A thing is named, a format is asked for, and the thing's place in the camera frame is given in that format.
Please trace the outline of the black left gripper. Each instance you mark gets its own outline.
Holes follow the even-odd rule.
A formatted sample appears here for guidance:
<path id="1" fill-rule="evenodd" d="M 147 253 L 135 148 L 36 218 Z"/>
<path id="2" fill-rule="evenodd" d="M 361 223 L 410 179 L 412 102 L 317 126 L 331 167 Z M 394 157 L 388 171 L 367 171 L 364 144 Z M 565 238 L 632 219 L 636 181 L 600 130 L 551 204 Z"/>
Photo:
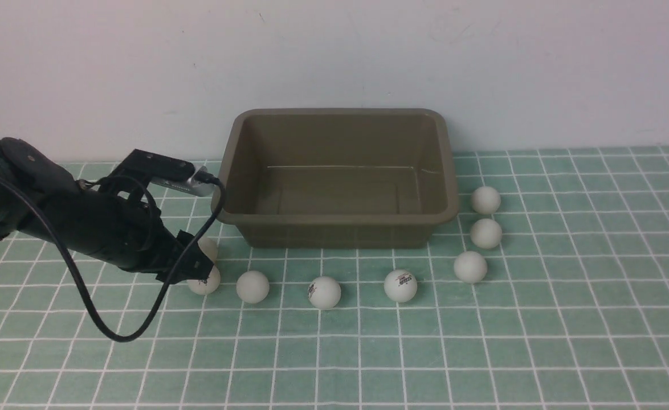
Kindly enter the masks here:
<path id="1" fill-rule="evenodd" d="M 187 280 L 207 280 L 214 260 L 201 250 L 200 235 L 180 230 L 173 236 L 165 228 L 160 211 L 143 207 L 138 184 L 124 182 L 128 198 L 118 196 L 104 184 L 100 190 L 57 191 L 45 194 L 25 188 L 27 194 L 43 211 L 58 238 L 69 251 L 111 263 L 126 272 L 157 273 L 157 281 L 170 284 Z"/>

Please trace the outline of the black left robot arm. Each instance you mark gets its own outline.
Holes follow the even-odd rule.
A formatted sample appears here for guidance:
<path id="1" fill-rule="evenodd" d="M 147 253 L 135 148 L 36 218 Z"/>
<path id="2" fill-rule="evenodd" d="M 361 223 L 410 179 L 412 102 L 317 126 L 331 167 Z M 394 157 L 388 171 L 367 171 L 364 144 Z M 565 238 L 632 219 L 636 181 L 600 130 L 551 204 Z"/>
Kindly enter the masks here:
<path id="1" fill-rule="evenodd" d="M 190 233 L 173 234 L 150 199 L 149 184 L 199 197 L 214 192 L 204 166 L 132 150 L 107 176 L 87 182 L 74 178 L 29 143 L 0 140 L 0 241 L 14 232 L 52 242 L 36 206 L 61 243 L 92 259 L 132 273 L 155 273 L 163 282 L 180 262 L 173 283 L 206 278 L 214 257 L 192 242 Z"/>

